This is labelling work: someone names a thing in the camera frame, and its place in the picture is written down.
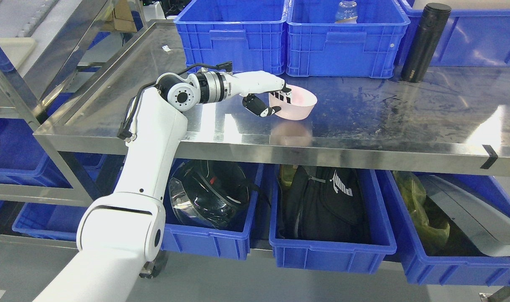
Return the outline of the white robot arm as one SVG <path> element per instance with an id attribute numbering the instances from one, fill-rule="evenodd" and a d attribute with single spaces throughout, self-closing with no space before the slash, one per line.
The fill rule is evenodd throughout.
<path id="1" fill-rule="evenodd" d="M 81 218 L 78 253 L 36 296 L 36 302 L 124 302 L 163 239 L 163 195 L 180 141 L 186 135 L 182 110 L 200 102 L 199 81 L 173 90 L 162 74 L 143 85 L 126 109 L 118 137 L 128 153 L 113 193 L 96 199 Z"/>

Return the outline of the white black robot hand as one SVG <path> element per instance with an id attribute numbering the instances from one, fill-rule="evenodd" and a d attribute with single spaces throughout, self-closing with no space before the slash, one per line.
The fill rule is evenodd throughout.
<path id="1" fill-rule="evenodd" d="M 243 97 L 243 106 L 259 117 L 268 117 L 281 110 L 280 106 L 269 107 L 257 94 L 269 93 L 280 101 L 290 103 L 292 89 L 285 80 L 266 71 L 247 71 L 235 75 L 226 75 L 228 98 L 237 94 Z"/>

